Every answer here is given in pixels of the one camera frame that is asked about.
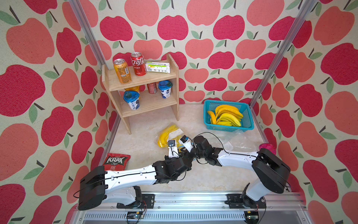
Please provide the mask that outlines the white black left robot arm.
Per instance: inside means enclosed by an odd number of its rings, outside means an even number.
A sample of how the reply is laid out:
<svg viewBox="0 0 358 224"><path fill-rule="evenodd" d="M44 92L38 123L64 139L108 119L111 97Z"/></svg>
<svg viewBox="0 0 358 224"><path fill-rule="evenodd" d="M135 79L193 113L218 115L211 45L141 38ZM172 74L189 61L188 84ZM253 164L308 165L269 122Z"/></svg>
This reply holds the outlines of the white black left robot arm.
<svg viewBox="0 0 358 224"><path fill-rule="evenodd" d="M192 168L194 158L189 154L178 158L166 157L140 169L106 171L98 166L80 180L78 209L90 210L102 202L117 200L131 205L137 200L140 185L164 184L176 181L178 177Z"/></svg>

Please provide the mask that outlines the yellow bananas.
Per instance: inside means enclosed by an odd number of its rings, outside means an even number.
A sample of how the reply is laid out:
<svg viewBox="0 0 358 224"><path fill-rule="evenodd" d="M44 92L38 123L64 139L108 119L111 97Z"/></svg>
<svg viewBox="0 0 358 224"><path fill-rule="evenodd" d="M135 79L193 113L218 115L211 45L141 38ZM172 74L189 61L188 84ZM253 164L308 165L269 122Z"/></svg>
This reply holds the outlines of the yellow bananas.
<svg viewBox="0 0 358 224"><path fill-rule="evenodd" d="M233 124L230 121L219 121L219 122L216 123L216 125L231 127Z"/></svg>

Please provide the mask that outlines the yellow banana bunch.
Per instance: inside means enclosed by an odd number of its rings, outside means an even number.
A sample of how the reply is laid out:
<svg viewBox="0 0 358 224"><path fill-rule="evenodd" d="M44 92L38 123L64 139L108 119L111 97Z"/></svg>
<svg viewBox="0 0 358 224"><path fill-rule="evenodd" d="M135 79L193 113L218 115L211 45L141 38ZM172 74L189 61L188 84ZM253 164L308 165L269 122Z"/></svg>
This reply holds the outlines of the yellow banana bunch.
<svg viewBox="0 0 358 224"><path fill-rule="evenodd" d="M232 127L241 127L243 114L239 111L238 108L231 105L220 105L216 107L214 113L216 115L217 122L230 121L233 124Z"/></svg>
<svg viewBox="0 0 358 224"><path fill-rule="evenodd" d="M160 148L165 148L168 147L168 138L169 138L169 134L173 131L178 130L179 127L177 125L171 125L166 127L159 135L158 137L158 146Z"/></svg>

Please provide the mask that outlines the single yellow banana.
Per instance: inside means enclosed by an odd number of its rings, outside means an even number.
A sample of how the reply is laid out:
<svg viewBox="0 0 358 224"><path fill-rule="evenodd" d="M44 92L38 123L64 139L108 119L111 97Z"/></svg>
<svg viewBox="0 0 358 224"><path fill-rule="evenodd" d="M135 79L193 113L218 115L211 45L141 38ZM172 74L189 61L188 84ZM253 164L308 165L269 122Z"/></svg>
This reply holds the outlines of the single yellow banana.
<svg viewBox="0 0 358 224"><path fill-rule="evenodd" d="M210 123L216 125L217 118L213 111L207 111L208 115L210 116Z"/></svg>

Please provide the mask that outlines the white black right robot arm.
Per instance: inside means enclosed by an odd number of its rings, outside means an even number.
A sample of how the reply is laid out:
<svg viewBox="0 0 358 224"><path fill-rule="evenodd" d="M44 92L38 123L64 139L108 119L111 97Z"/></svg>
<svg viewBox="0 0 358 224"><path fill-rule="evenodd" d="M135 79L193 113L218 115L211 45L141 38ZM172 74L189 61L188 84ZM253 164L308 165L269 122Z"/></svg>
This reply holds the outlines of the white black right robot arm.
<svg viewBox="0 0 358 224"><path fill-rule="evenodd" d="M238 203L240 208L255 209L265 195L284 193L291 169L266 148L250 153L226 151L223 147L211 146L201 135L194 137L193 141L183 136L180 143L191 156L205 159L212 166L230 166L255 172L257 179L245 186L238 199L228 200L228 204Z"/></svg>

